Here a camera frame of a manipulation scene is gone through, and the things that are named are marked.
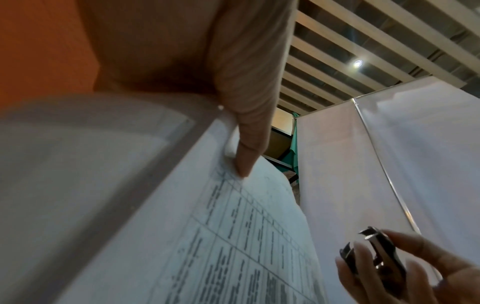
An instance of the hand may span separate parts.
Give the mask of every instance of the hand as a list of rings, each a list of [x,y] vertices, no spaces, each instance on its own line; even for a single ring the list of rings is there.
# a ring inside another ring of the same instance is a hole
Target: hand
[[[480,268],[438,247],[420,235],[384,230],[395,246],[435,267],[443,276],[437,286],[430,286],[427,273],[415,261],[406,263],[407,302],[410,304],[474,304],[480,303]],[[355,243],[355,260],[359,280],[347,264],[335,259],[340,282],[359,304],[397,304],[376,274],[370,250]]]
[[[77,0],[97,90],[213,94],[236,114],[235,164],[268,145],[296,0]]]

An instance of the ballot paper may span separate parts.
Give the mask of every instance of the ballot paper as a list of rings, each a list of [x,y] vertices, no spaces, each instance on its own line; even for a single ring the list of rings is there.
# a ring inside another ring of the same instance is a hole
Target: ballot paper
[[[18,173],[11,162],[0,163],[19,177],[10,187],[41,184],[47,173],[49,184],[65,184],[69,173],[81,176],[69,188],[42,194],[44,200],[40,194],[45,187],[31,187],[28,196],[0,194],[2,202],[16,201],[22,208],[35,204],[35,221],[22,227],[20,241],[2,239],[2,248],[7,248],[0,253],[2,267],[9,271],[0,274],[1,285],[14,285],[0,290],[2,302],[326,302],[309,227],[288,180],[263,158],[248,178],[236,174],[239,133],[233,115],[215,103],[200,107],[157,102],[154,97],[122,97],[120,103],[111,97],[95,99],[73,113],[75,106],[68,103],[60,110],[40,104],[35,111],[1,121],[0,138],[14,142],[19,151],[44,147],[48,141],[62,151],[46,151],[32,169],[35,174]],[[99,104],[105,111],[92,111]],[[113,117],[110,108],[115,108]],[[82,111],[95,114],[82,116]],[[76,124],[67,118],[51,123],[53,116],[68,113],[83,118],[74,119]],[[142,122],[146,113],[151,123]],[[156,121],[156,115],[162,119]],[[125,120],[144,127],[119,124]],[[73,150],[76,155],[66,162],[65,153]],[[18,153],[8,157],[19,161]],[[72,163],[74,170],[62,171]],[[115,166],[126,169],[107,176]],[[92,191],[105,193],[89,199],[71,196]],[[9,206],[3,213],[19,218],[20,211]],[[13,231],[21,224],[11,220],[2,228]],[[38,245],[32,264],[39,237],[47,245]],[[22,248],[30,248],[29,254],[22,255]],[[28,267],[23,264],[27,259]],[[26,268],[18,274],[21,267]]]

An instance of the paper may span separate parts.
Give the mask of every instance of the paper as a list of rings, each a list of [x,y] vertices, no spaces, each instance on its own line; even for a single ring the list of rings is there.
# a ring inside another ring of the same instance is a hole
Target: paper
[[[221,114],[56,303],[324,303],[288,180],[263,158],[237,178],[233,128]]]

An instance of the wooden ceiling slat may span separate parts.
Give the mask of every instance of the wooden ceiling slat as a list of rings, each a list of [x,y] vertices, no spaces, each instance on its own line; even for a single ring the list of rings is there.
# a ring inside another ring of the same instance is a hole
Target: wooden ceiling slat
[[[320,36],[330,40],[336,45],[342,47],[343,49],[349,51],[352,54],[358,56],[359,59],[362,59],[366,63],[370,63],[377,68],[383,70],[384,72],[392,75],[393,77],[401,80],[403,82],[408,82],[414,80],[415,78],[400,70],[396,66],[390,64],[389,62],[378,57],[374,53],[362,48],[361,46],[355,44],[354,42],[348,40],[344,36],[336,33],[335,31],[329,29],[323,24],[319,23],[315,19],[305,15],[302,12],[297,12],[296,21],[306,28],[314,31]]]
[[[297,113],[299,115],[305,115],[305,114],[308,113],[308,111],[306,111],[304,109],[301,109],[297,106],[294,106],[293,104],[291,104],[288,101],[285,101],[283,99],[279,99],[278,104],[281,105],[282,107],[285,107],[285,108],[291,110],[291,111],[294,111],[295,113]]]
[[[337,104],[337,103],[340,103],[342,102],[343,100],[338,98],[337,96],[325,91],[324,89],[321,89],[319,87],[317,87],[316,85],[313,85],[295,75],[292,75],[290,74],[289,72],[284,72],[283,73],[283,79],[286,79],[288,81],[290,81],[291,83],[294,83],[302,88],[304,88],[305,90],[309,91],[309,92],[312,92],[314,93],[315,95],[318,95],[330,102],[333,102],[334,104]]]
[[[280,88],[280,92],[282,92],[282,93],[284,93],[285,95],[288,95],[288,96],[292,97],[293,99],[298,100],[298,101],[300,101],[301,103],[304,103],[304,104],[306,104],[307,106],[310,106],[310,107],[312,107],[312,108],[314,108],[314,109],[316,109],[316,110],[325,108],[324,106],[322,106],[321,104],[319,104],[319,103],[316,102],[315,100],[310,99],[310,98],[308,98],[307,96],[304,96],[304,95],[302,95],[302,94],[300,94],[300,93],[297,93],[297,92],[295,92],[294,90],[289,89],[289,88],[287,88],[287,87],[285,87],[285,86],[282,86],[282,87]]]
[[[480,16],[458,2],[458,0],[426,0],[439,10],[480,37]]]
[[[350,95],[352,97],[358,97],[363,95],[362,92],[359,92],[355,90],[354,88],[344,84],[343,82],[333,78],[332,76],[312,67],[311,65],[301,61],[300,59],[297,59],[293,57],[292,55],[289,55],[286,62],[293,67],[317,78],[318,80],[321,80],[325,82],[326,84],[331,85],[332,87],[344,92],[347,95]]]
[[[292,38],[291,45],[301,50],[302,52],[314,57],[315,59],[320,60],[326,65],[331,66],[337,71],[342,72],[345,75],[348,75],[349,77],[357,80],[360,83],[363,83],[367,87],[374,89],[375,91],[385,88],[385,86],[382,85],[381,83],[373,80],[370,77],[363,75],[362,73],[359,73],[352,66],[346,65],[345,63],[333,58],[332,56],[308,44],[307,42],[303,41],[298,37],[294,36]]]
[[[378,10],[396,20],[407,29],[423,37],[425,40],[452,56],[477,74],[480,74],[480,60],[445,37],[442,33],[417,18],[391,0],[365,0]]]
[[[330,14],[336,16],[343,22],[351,25],[352,27],[356,28],[360,32],[366,34],[367,36],[377,41],[378,43],[384,45],[385,47],[389,48],[390,50],[404,57],[405,59],[416,64],[417,66],[424,69],[425,71],[432,73],[437,78],[442,79],[443,81],[448,82],[458,88],[461,88],[466,84],[466,82],[462,81],[461,79],[445,71],[444,69],[437,66],[435,63],[431,62],[427,58],[413,51],[412,49],[402,44],[398,40],[392,38],[387,33],[383,32],[382,30],[376,28],[372,24],[358,17],[351,11],[347,10],[340,4],[336,3],[334,0],[310,0],[310,1],[316,4],[317,6],[321,7],[325,11],[329,12]]]

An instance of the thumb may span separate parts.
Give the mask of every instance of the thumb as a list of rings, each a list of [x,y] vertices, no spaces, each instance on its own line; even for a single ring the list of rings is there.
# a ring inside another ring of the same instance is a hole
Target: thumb
[[[257,109],[239,114],[237,117],[240,141],[235,166],[240,177],[247,177],[250,174],[257,159],[267,149],[275,105],[275,102],[266,103],[261,111]]]
[[[406,288],[410,304],[438,304],[425,269],[415,261],[406,261]]]

